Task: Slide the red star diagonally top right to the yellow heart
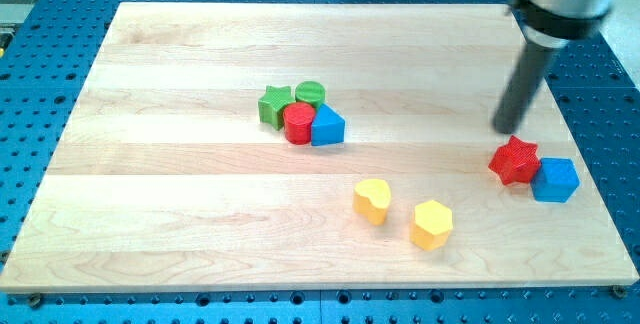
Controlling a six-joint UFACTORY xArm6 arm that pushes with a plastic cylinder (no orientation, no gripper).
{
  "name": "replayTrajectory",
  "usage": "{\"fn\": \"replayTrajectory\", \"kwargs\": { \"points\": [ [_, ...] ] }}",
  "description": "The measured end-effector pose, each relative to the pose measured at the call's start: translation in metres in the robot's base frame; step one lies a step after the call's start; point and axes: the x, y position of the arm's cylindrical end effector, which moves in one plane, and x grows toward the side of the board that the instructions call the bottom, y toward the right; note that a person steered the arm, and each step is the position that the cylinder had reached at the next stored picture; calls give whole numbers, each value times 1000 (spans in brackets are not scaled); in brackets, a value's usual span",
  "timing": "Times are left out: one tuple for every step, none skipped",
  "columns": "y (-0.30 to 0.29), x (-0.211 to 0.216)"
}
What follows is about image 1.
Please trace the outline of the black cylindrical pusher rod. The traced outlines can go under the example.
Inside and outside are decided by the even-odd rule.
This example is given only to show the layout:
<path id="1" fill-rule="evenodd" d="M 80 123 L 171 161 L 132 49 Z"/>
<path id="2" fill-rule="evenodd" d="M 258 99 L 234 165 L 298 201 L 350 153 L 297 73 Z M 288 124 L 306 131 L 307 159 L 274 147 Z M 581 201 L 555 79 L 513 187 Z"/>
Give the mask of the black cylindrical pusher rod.
<path id="1" fill-rule="evenodd" d="M 526 42 L 494 112 L 492 125 L 496 132 L 513 134 L 519 129 L 556 56 L 556 48 Z"/>

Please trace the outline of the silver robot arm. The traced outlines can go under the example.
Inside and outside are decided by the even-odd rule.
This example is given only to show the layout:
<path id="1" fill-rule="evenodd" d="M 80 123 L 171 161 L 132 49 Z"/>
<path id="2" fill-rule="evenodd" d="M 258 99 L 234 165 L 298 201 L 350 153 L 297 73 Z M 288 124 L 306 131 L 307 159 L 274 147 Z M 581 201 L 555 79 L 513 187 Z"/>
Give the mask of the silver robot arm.
<path id="1" fill-rule="evenodd" d="M 513 134 L 521 125 L 545 73 L 569 42 L 595 35 L 614 0 L 510 0 L 522 16 L 525 46 L 493 114 L 492 125 Z"/>

